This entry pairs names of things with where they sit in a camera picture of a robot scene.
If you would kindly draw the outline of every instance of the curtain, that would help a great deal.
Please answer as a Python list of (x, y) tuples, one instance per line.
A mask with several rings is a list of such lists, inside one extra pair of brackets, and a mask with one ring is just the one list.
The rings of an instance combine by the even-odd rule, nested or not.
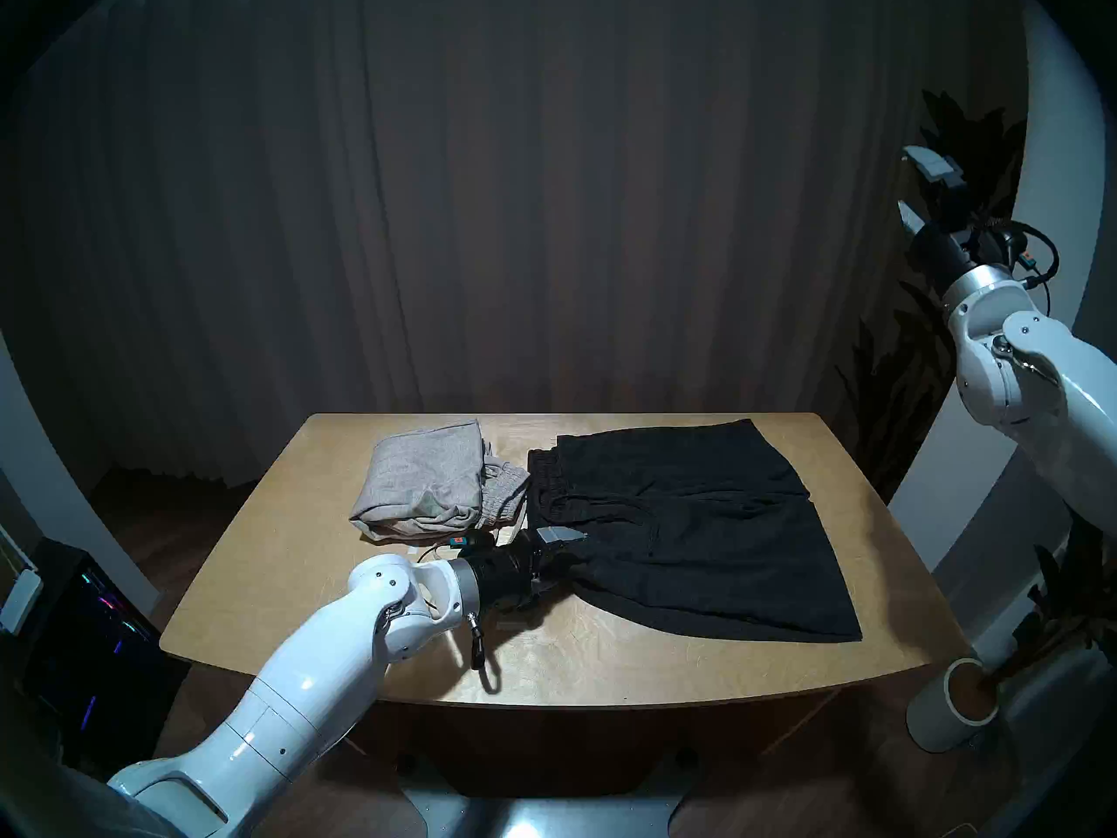
[(18, 261), (126, 467), (237, 483), (318, 411), (830, 419), (966, 6), (105, 0), (7, 115)]

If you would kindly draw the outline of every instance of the wooden table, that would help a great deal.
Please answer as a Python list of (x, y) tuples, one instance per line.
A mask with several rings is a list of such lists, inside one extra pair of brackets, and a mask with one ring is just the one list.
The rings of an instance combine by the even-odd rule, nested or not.
[[(210, 554), (163, 634), (173, 655), (255, 675), (350, 570), (381, 552), (349, 522), (380, 438), (462, 415), (315, 415)], [(697, 426), (750, 417), (794, 466), (834, 547), (860, 642), (739, 642), (645, 628), (572, 596), (485, 620), (490, 666), (468, 669), (459, 629), (388, 673), (381, 697), (503, 706), (718, 703), (837, 688), (947, 660), (967, 645), (934, 579), (849, 455), (815, 415), (481, 415), (494, 451), (526, 465), (560, 435)]]

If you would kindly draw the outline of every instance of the metal base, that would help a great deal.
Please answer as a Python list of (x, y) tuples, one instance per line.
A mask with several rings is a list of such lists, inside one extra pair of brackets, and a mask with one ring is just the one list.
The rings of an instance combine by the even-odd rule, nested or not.
[(471, 799), (458, 796), (429, 761), (399, 777), (427, 822), (428, 838), (650, 838), (667, 825), (698, 777), (697, 762), (667, 756), (636, 790), (586, 799)]

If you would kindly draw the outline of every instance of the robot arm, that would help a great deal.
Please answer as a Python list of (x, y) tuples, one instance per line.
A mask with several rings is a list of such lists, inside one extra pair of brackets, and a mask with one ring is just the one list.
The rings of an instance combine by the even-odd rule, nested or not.
[(367, 711), (389, 664), (479, 611), (465, 561), (369, 559), (350, 574), (345, 597), (276, 649), (204, 742), (181, 756), (130, 765), (109, 785), (189, 838), (247, 835), (276, 796)]
[[(952, 162), (924, 147), (905, 152), (926, 179), (962, 198), (944, 209), (954, 216), (964, 207), (965, 183)], [(954, 231), (956, 218), (944, 227), (924, 222), (903, 201), (899, 207), (914, 236), (911, 258), (946, 313), (966, 410), (1016, 441), (1081, 516), (1117, 535), (1117, 366), (1041, 313), (1027, 289), (1050, 278), (1058, 261), (1042, 276), (1015, 279), (1011, 268), (1027, 246), (1023, 234), (1034, 229)]]

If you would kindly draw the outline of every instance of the black pants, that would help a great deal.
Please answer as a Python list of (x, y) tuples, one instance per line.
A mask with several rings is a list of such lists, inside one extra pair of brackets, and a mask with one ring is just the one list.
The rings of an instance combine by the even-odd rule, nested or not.
[(561, 436), (527, 467), (528, 523), (589, 535), (560, 565), (590, 603), (696, 637), (861, 638), (806, 488), (752, 421)]

